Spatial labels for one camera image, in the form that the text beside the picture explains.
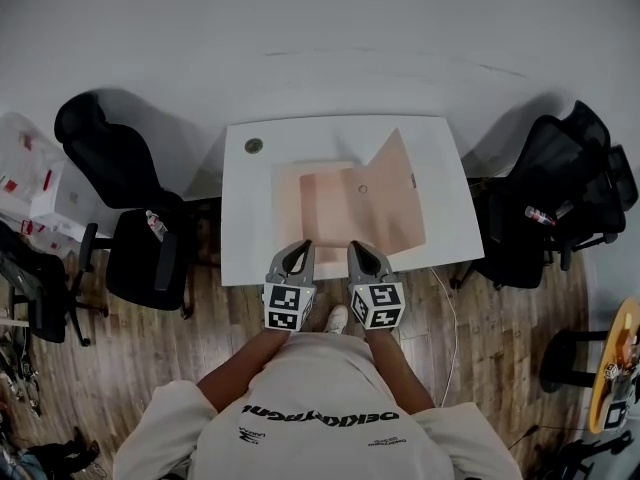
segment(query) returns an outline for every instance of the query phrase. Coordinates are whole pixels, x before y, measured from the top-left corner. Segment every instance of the shoe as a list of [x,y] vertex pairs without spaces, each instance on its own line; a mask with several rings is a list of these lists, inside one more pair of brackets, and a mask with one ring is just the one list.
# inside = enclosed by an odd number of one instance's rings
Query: shoe
[[327,325],[324,328],[324,332],[330,332],[332,334],[342,334],[344,328],[347,326],[349,320],[349,310],[346,306],[339,304],[331,311]]

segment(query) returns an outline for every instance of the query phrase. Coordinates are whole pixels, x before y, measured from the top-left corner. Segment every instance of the wooden floor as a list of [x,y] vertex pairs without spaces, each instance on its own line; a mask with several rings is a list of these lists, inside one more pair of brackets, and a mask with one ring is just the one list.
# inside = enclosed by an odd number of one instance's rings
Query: wooden floor
[[[214,248],[207,240],[208,226],[201,222],[203,259],[211,257]],[[198,266],[192,269],[188,289],[194,315],[183,321],[178,312],[139,307],[107,294],[106,259],[104,252],[94,257],[96,274],[85,276],[82,286],[86,302],[108,303],[110,311],[104,319],[81,310],[80,324],[91,347],[79,346],[70,325],[62,345],[34,340],[42,418],[15,402],[4,383],[1,389],[14,428],[26,445],[64,442],[78,425],[100,443],[98,462],[110,478],[114,454],[135,428],[154,388],[172,379],[197,381],[223,363],[260,331],[262,304],[260,287],[223,288],[219,271]],[[68,261],[68,269],[74,267],[73,259]],[[454,268],[439,267],[436,272],[448,284]],[[444,290],[428,269],[401,278],[407,310],[395,335],[439,403],[454,350],[453,316]],[[321,329],[330,308],[346,300],[345,281],[318,283],[317,307],[305,326]],[[446,405],[476,402],[507,446],[534,424],[575,426],[582,390],[565,387],[554,395],[544,394],[537,373],[555,332],[587,328],[580,258],[574,258],[569,273],[561,272],[556,261],[545,270],[537,290],[495,291],[474,274],[456,294],[455,305],[460,344]],[[347,330],[354,331],[353,321]],[[586,363],[586,354],[579,360]],[[523,471],[535,461],[533,446],[551,443],[556,434],[541,429],[512,449]],[[76,477],[99,478],[93,471]]]

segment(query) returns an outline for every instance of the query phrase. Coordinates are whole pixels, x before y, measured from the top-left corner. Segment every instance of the water bottle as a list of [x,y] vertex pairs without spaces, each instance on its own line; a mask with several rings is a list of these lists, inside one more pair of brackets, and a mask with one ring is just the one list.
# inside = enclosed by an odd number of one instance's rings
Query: water bottle
[[549,217],[546,213],[541,212],[540,210],[536,210],[533,206],[527,206],[524,214],[530,219],[539,222],[540,224],[544,224],[545,226],[555,226],[556,221]]
[[167,226],[165,226],[164,223],[160,220],[160,217],[158,217],[151,210],[146,211],[146,216],[147,224],[149,224],[151,231],[153,231],[153,234],[156,235],[156,238],[162,242],[162,240],[164,240],[164,234],[168,231]]

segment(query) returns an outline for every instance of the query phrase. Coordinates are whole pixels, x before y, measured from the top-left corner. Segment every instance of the chair armrest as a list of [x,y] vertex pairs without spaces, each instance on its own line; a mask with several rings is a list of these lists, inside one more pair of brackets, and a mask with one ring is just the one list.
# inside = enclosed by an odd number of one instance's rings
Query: chair armrest
[[605,244],[612,244],[618,239],[618,233],[603,233],[602,238]]
[[95,222],[87,224],[80,245],[80,270],[92,272],[91,253],[96,249],[111,249],[113,238],[96,238],[98,225]]
[[38,298],[35,300],[35,315],[34,319],[36,321],[36,328],[42,329],[44,326],[44,290],[42,288],[38,289]]
[[154,289],[166,292],[169,289],[173,271],[178,261],[178,236],[167,232],[160,246],[160,256],[156,266],[156,280]]
[[80,244],[80,259],[79,268],[84,272],[91,272],[93,267],[91,266],[91,253],[93,252],[93,242],[98,233],[98,225],[95,222],[87,225],[87,229],[84,230],[84,236],[82,237],[82,244]]
[[560,251],[560,270],[568,272],[571,267],[571,246],[565,245]]

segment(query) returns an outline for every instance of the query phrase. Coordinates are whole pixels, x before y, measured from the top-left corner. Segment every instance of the white box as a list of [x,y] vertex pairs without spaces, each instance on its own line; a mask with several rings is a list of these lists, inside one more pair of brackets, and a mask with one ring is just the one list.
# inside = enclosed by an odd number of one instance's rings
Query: white box
[[264,326],[267,329],[299,331],[313,306],[315,286],[265,283]]
[[358,284],[351,293],[351,310],[365,329],[398,327],[404,313],[402,283]]
[[89,180],[69,160],[51,166],[46,190],[31,202],[29,218],[82,242],[87,224],[98,224],[98,237],[111,238],[122,210],[108,208]]

